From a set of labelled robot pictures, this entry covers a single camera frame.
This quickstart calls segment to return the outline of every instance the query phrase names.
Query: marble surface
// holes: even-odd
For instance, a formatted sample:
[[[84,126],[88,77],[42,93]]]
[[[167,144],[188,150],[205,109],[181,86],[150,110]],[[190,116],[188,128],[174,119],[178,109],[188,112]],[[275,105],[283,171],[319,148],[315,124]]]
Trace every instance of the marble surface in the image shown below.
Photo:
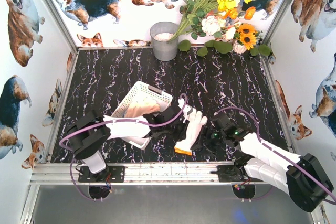
[[[72,153],[59,147],[58,142],[66,126],[88,111],[95,109],[111,115],[131,87],[141,80],[174,97],[183,92],[188,104],[211,117],[225,106],[243,108],[255,116],[260,124],[261,137],[287,148],[275,105],[259,59],[248,55],[220,55],[209,50],[206,57],[198,57],[197,48],[179,52],[172,61],[155,59],[151,48],[82,50],[62,115],[52,163],[69,163]],[[255,126],[251,119],[236,111],[228,111],[238,125]],[[171,136],[151,139],[142,151],[121,139],[104,143],[101,151],[107,162],[192,162],[227,161],[233,149],[221,146],[217,156],[195,151],[192,156],[174,152],[176,141]]]

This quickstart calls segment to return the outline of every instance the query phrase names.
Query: white plastic basket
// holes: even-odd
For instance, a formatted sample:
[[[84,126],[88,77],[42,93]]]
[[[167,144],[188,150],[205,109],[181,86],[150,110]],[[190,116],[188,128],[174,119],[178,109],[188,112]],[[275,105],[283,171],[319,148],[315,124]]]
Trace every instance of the white plastic basket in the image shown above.
[[[168,108],[173,100],[173,97],[170,94],[142,81],[137,81],[114,111],[112,117],[122,118],[131,102],[144,100],[148,97],[151,97],[157,102],[160,107],[160,112],[163,112],[166,108]],[[123,137],[122,139],[142,150],[147,147],[149,141],[151,140],[150,137]]]

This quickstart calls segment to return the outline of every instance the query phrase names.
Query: floor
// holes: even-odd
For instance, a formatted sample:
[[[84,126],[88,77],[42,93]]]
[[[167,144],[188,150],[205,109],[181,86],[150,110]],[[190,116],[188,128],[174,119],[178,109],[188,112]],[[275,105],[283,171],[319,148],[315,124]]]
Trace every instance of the floor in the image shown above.
[[[72,154],[58,145],[66,126],[93,109],[111,115],[138,80],[171,94],[173,102],[185,92],[188,104],[208,117],[225,106],[243,108],[258,119],[262,138],[287,149],[260,60],[211,50],[202,58],[196,52],[197,48],[192,48],[179,52],[172,61],[161,62],[155,59],[151,48],[81,50],[51,162],[70,163],[72,159]],[[228,115],[238,125],[255,130],[246,116],[235,111]],[[154,138],[142,151],[114,139],[105,142],[101,151],[111,163],[228,161],[235,151],[223,145],[215,157],[204,150],[187,156],[174,152],[175,143],[169,135]]]
[[[88,186],[80,186],[83,192]],[[269,185],[257,185],[255,198]],[[244,203],[231,186],[114,186],[103,203],[84,199],[75,187],[40,187],[35,224],[307,224],[310,215],[284,192]]]

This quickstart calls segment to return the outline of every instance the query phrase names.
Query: flower bouquet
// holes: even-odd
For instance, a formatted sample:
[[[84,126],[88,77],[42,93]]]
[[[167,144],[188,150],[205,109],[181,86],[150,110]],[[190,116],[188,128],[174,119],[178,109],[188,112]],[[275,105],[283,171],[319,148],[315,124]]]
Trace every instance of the flower bouquet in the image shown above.
[[[207,47],[212,46],[223,54],[231,50],[242,53],[255,48],[260,39],[260,32],[253,25],[243,24],[237,20],[238,18],[252,19],[256,12],[255,6],[245,11],[242,11],[242,6],[243,2],[248,4],[253,0],[184,1],[186,4],[180,7],[180,13],[183,14],[181,22],[171,40],[189,33],[194,40],[207,35],[214,36],[216,40],[208,41],[205,47],[198,50],[199,56],[205,56]],[[190,46],[191,43],[184,40],[180,42],[179,49],[187,51]]]

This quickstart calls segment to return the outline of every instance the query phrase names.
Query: white wall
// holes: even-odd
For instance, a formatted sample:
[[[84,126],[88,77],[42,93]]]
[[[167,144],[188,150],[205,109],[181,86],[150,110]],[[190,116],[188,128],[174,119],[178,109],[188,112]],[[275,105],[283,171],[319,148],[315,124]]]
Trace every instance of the white wall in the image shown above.
[[[81,46],[81,42],[77,38],[76,34],[92,38],[97,32],[99,32],[105,47],[115,47],[116,45],[113,43],[114,39],[128,41],[134,39],[150,40],[149,30],[153,24],[161,21],[170,21],[177,24],[180,23],[181,14],[179,9],[180,6],[184,4],[183,0],[179,0],[174,2],[174,9],[167,9],[162,2],[155,3],[153,6],[136,6],[131,2],[131,0],[121,0],[122,12],[121,19],[118,24],[113,24],[112,16],[106,15],[89,22],[88,30],[83,30],[82,26],[78,26],[76,21],[68,18],[60,10],[59,5],[55,1],[54,3],[72,34],[74,41],[77,43],[77,46]],[[264,34],[266,33],[275,14],[271,15],[266,21],[261,21],[265,15],[264,11],[257,12],[253,19],[248,21],[249,23],[254,24],[258,30],[263,30]],[[180,40],[185,38],[188,38],[192,41],[192,43],[195,43],[190,35],[181,36]],[[197,43],[202,44],[209,39],[209,37],[199,38]]]
[[[59,31],[55,21],[42,0],[34,0],[40,16],[45,23],[40,25],[39,33],[43,36],[41,44],[34,43],[33,57],[26,67],[19,65],[10,50],[7,31],[8,5],[6,0],[0,0],[0,37],[1,37],[1,67],[0,94],[5,82],[13,75],[19,76],[25,83],[32,100],[32,106],[20,103],[19,130],[17,137],[23,144],[23,149],[15,154],[9,152],[0,159],[0,215],[1,223],[19,223],[27,187],[32,169],[23,169],[21,164],[30,155],[31,143],[29,135],[33,134],[45,145],[51,126],[43,127],[42,120],[49,108],[49,100],[54,92],[56,80],[64,84],[66,64],[70,48]]]
[[[335,14],[332,20],[336,26]],[[336,161],[330,154],[336,153],[335,136],[320,117],[311,118],[309,115],[309,112],[313,111],[312,104],[316,104],[318,86],[334,67],[336,30],[317,42],[315,53],[310,49],[310,39],[305,36],[303,43],[299,41],[300,31],[301,26],[294,22],[289,7],[271,40],[273,52],[277,57],[272,70],[282,85],[290,111],[294,112],[302,105],[302,121],[313,131],[308,137],[294,140],[297,151],[302,155],[311,153],[316,156],[336,186]],[[324,205],[330,222],[336,223],[335,206]]]

